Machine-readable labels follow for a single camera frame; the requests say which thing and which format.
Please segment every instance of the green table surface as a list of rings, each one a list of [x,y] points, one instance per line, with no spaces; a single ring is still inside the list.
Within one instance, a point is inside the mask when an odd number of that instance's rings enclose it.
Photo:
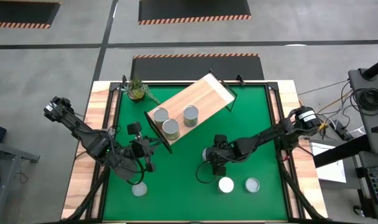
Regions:
[[[234,189],[229,194],[218,192],[218,182],[201,184],[195,171],[202,163],[201,153],[213,144],[215,134],[225,134],[228,141],[253,136],[271,126],[267,98],[263,86],[234,86],[238,94],[232,112],[222,109],[197,126],[173,146],[169,154],[161,145],[152,156],[156,171],[146,172],[144,183],[147,194],[136,197],[132,186],[111,173],[104,209],[104,220],[119,221],[206,221],[206,220],[286,220],[284,195],[275,147],[269,142],[259,147],[242,164],[228,163],[227,177],[232,178]],[[152,93],[165,101],[184,89],[184,86],[151,86]],[[127,134],[127,124],[138,121],[142,135],[156,137],[148,125],[144,111],[157,105],[146,98],[141,103],[123,96],[119,115],[121,131],[116,139],[129,144],[133,136]],[[200,170],[200,178],[213,178],[207,164]],[[247,178],[260,182],[258,192],[246,192]]]

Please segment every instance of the potted plant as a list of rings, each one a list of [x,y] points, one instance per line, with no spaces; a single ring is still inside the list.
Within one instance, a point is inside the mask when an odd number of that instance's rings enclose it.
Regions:
[[[128,97],[134,102],[140,102],[144,100],[145,95],[147,95],[150,99],[156,102],[158,105],[160,104],[159,99],[157,99],[149,89],[149,86],[143,84],[142,81],[134,77],[134,79],[129,82],[127,86],[124,87]]]
[[[145,98],[145,91],[142,89],[142,81],[138,78],[134,78],[128,84],[127,94],[128,97],[134,102],[140,102]]]

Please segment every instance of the tilted wooden board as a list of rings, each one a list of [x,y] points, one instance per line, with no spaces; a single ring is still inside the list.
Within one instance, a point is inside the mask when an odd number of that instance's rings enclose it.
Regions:
[[[234,96],[209,73],[166,102],[149,111],[148,115],[154,122],[153,112],[157,108],[165,108],[168,111],[168,118],[178,122],[180,135],[175,141],[168,140],[170,145],[172,145],[233,100]],[[189,105],[196,106],[199,111],[198,123],[193,128],[188,128],[183,123],[183,110]]]

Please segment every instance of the concrete floor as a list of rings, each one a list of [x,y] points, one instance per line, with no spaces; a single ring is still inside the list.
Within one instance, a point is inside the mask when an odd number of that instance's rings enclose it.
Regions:
[[[0,45],[100,44],[114,10],[111,4],[112,0],[66,0],[50,29],[0,28]],[[253,18],[248,21],[156,26],[137,25],[138,5],[119,1],[109,43],[378,39],[377,0],[249,0]],[[378,61],[378,45],[108,49],[99,79],[129,76],[132,57],[138,54],[219,52],[260,54],[265,79],[295,80],[298,93],[345,80],[348,70]],[[98,54],[99,49],[0,50],[0,125],[8,129],[6,144],[41,155],[38,164],[23,163],[30,180],[20,184],[17,176],[3,223],[59,219],[77,141],[63,126],[44,118],[42,110],[58,95],[71,99],[77,112],[84,113]],[[317,110],[337,99],[342,86],[300,99]],[[356,111],[349,109],[347,114],[349,129],[362,126]],[[322,191],[330,218],[376,223],[353,214],[352,206],[359,204],[356,191]]]

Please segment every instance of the tin can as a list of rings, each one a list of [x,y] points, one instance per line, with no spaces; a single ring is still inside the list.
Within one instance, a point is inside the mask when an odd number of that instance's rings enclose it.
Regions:
[[[175,141],[179,138],[179,125],[174,119],[164,121],[162,129],[168,140]]]
[[[132,186],[132,194],[137,197],[143,196],[147,193],[147,186],[145,183],[141,182],[140,184]]]
[[[259,190],[259,182],[257,179],[250,177],[246,180],[246,189],[250,193],[256,193]]]
[[[156,126],[161,129],[164,121],[168,120],[168,111],[165,108],[157,108],[153,112],[153,120]]]
[[[187,106],[185,110],[183,110],[183,123],[186,127],[192,128],[197,125],[199,117],[199,110],[196,106]]]
[[[234,187],[233,180],[229,177],[222,177],[218,182],[218,190],[222,193],[232,192]]]

